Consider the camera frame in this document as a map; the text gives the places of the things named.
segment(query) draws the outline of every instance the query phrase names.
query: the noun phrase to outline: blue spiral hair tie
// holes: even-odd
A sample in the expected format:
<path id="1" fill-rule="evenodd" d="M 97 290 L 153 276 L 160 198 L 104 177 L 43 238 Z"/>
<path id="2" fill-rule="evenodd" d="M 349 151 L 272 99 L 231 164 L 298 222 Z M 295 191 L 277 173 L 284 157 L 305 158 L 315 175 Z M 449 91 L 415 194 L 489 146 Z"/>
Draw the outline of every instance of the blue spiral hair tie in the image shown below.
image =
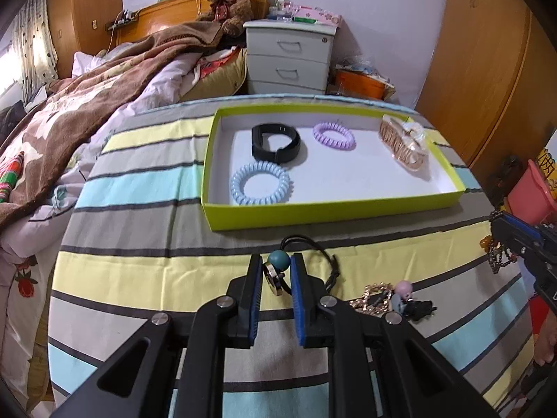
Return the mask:
<path id="1" fill-rule="evenodd" d="M 259 173 L 272 174 L 278 179 L 278 187 L 269 196 L 264 196 L 263 198 L 252 198 L 250 196 L 244 195 L 241 190 L 240 184 L 244 182 L 247 178 L 250 178 Z M 240 168 L 230 180 L 230 193 L 236 201 L 241 206 L 254 206 L 257 204 L 276 204 L 286 197 L 286 193 L 290 188 L 290 176 L 286 170 L 275 163 L 260 161 L 253 162 L 248 165 L 244 165 Z"/>

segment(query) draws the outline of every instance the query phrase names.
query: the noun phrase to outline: black smart band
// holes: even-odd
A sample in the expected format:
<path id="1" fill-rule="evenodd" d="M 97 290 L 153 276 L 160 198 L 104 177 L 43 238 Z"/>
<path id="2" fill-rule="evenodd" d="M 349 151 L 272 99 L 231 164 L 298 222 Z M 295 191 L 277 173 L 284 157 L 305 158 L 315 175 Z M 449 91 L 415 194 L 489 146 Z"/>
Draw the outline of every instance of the black smart band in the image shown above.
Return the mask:
<path id="1" fill-rule="evenodd" d="M 264 133 L 282 133 L 291 138 L 292 141 L 288 146 L 278 149 L 277 152 L 267 151 L 263 147 Z M 300 134 L 294 127 L 271 122 L 269 124 L 259 124 L 251 129 L 251 154 L 256 160 L 266 160 L 280 165 L 294 160 L 298 152 L 300 152 Z"/>

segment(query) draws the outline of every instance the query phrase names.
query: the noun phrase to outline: pink bead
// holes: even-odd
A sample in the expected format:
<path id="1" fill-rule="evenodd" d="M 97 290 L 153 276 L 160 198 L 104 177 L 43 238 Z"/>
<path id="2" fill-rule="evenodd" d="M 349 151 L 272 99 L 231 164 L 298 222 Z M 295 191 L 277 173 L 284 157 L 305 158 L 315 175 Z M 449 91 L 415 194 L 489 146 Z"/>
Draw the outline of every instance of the pink bead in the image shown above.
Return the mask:
<path id="1" fill-rule="evenodd" d="M 412 298 L 412 283 L 410 281 L 402 280 L 394 287 L 394 291 L 402 297 L 403 300 Z"/>

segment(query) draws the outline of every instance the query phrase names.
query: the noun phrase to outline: spiral hair tie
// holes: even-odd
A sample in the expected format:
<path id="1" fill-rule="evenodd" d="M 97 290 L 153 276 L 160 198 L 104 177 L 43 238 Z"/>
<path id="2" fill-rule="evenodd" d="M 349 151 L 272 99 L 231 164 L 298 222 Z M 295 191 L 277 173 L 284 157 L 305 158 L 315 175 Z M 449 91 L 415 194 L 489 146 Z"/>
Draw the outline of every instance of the spiral hair tie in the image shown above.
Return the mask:
<path id="1" fill-rule="evenodd" d="M 329 138 L 323 133 L 326 130 L 338 132 L 346 139 L 334 140 L 333 138 Z M 314 127 L 313 134 L 319 143 L 333 149 L 350 151 L 356 147 L 356 139 L 354 138 L 352 132 L 338 122 L 320 122 Z"/>
<path id="2" fill-rule="evenodd" d="M 250 196 L 244 195 L 241 190 L 240 184 L 244 182 L 247 178 L 254 176 L 259 173 L 272 174 L 278 179 L 278 187 L 269 196 L 264 196 L 263 198 L 252 198 Z M 286 192 L 290 188 L 290 176 L 286 170 L 275 163 L 260 161 L 253 162 L 248 165 L 244 165 L 240 168 L 230 180 L 230 193 L 236 201 L 241 206 L 254 206 L 257 204 L 276 204 L 286 197 Z"/>

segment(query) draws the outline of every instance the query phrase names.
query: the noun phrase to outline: colorful plaid fabric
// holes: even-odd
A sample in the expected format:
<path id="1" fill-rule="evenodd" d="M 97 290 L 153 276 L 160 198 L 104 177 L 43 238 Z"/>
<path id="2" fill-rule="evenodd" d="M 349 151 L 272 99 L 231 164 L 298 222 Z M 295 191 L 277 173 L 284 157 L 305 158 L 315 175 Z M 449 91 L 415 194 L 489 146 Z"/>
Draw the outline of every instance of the colorful plaid fabric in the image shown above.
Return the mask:
<path id="1" fill-rule="evenodd" d="M 6 160 L 0 165 L 0 203 L 8 201 L 9 194 L 16 186 L 17 180 L 23 171 L 23 156 L 21 151 L 13 159 Z"/>

